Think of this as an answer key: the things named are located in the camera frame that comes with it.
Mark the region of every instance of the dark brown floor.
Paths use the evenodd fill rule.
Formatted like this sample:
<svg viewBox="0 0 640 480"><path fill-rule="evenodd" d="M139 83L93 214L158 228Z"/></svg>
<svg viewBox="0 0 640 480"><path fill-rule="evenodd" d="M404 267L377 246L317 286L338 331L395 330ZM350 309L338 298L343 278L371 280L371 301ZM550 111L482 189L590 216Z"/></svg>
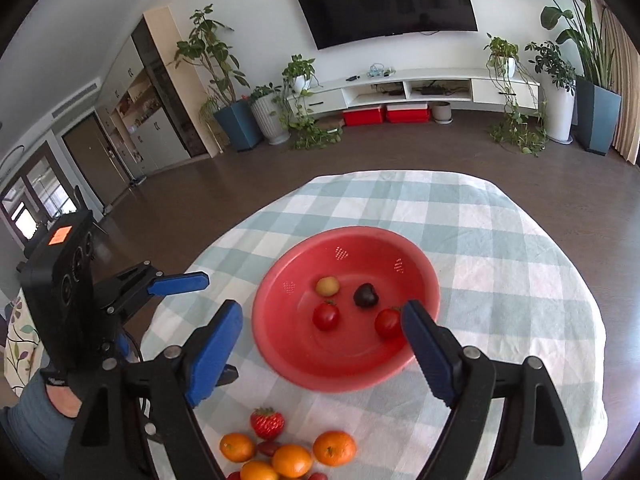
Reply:
<svg viewBox="0 0 640 480"><path fill-rule="evenodd" d="M584 473L601 479L640 420L640 172L615 152L591 155L550 142L539 157L493 142L488 112L455 112L449 126L347 129L340 145L295 152L265 143L150 177L102 222L98 276L145 259L182 272L228 229L323 174L380 169L457 171L499 186L556 241L591 289L607 329L609 431ZM154 306L132 320L141 336Z"/></svg>

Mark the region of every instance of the silver bolt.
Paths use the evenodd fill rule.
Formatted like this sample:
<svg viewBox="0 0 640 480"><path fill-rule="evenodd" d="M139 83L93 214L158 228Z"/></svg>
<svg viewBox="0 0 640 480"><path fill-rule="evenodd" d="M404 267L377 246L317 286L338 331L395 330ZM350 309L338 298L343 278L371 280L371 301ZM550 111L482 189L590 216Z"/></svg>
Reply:
<svg viewBox="0 0 640 480"><path fill-rule="evenodd" d="M465 346L462 349L463 354L469 359L479 359L480 351L475 346Z"/></svg>
<svg viewBox="0 0 640 480"><path fill-rule="evenodd" d="M175 359L177 357L180 357L181 353L182 353L182 348L179 347L178 345L168 346L167 348L164 349L164 352L162 352L162 354L164 354L164 357L166 357L167 359Z"/></svg>
<svg viewBox="0 0 640 480"><path fill-rule="evenodd" d="M542 361L538 357L530 357L527 359L527 364L534 370L540 370L543 367Z"/></svg>
<svg viewBox="0 0 640 480"><path fill-rule="evenodd" d="M113 370L116 366L118 366L118 362L113 357L109 357L102 361L102 369L103 370Z"/></svg>

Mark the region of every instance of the checkered tablecloth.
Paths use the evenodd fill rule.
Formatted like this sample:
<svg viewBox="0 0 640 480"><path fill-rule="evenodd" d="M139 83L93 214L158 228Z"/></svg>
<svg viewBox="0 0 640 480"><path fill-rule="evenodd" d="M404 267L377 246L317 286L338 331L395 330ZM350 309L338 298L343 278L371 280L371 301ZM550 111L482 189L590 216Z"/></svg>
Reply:
<svg viewBox="0 0 640 480"><path fill-rule="evenodd" d="M412 480L433 449L449 410L431 395L416 364L368 390L326 395L279 377L254 344L252 303L267 270L305 238L349 225L390 229L427 254L442 290L437 321L463 346L510 362L530 354L543 359L586 466L607 429L605 330L575 267L489 182L457 173L368 171L318 177L250 216L191 266L190 271L210 275L207 290L167 298L158 307L142 342L146 358L182 344L225 299L242 304L244 328L229 359L240 378L218 388L195 411L225 473L238 466L220 455L220 438L249 431L250 413L259 406L273 406L286 416L283 442L310 444L326 430L355 437L356 460L331 470L332 480ZM494 401L471 479L484 477L500 410L501 402ZM154 453L159 472L170 478L161 449Z"/></svg>

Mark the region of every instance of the orange sticker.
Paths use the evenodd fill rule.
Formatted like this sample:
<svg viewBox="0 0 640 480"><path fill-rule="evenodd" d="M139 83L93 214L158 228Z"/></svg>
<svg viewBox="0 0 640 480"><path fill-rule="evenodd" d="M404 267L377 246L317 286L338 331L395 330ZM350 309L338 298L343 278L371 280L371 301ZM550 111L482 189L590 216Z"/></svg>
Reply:
<svg viewBox="0 0 640 480"><path fill-rule="evenodd" d="M66 236L69 234L69 231L71 231L71 226L61 227L60 229L58 229L49 241L49 245L61 244L62 242L64 242L66 240Z"/></svg>

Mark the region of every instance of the curtain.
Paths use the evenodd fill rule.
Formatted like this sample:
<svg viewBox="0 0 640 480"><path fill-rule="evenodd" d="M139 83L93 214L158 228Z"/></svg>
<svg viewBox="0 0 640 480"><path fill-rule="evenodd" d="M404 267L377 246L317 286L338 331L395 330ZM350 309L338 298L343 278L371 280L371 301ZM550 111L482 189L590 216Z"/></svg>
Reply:
<svg viewBox="0 0 640 480"><path fill-rule="evenodd" d="M640 54L603 0L595 0L602 19L607 47L615 48L612 90L622 95L613 147L625 160L636 163L640 146Z"/></svg>

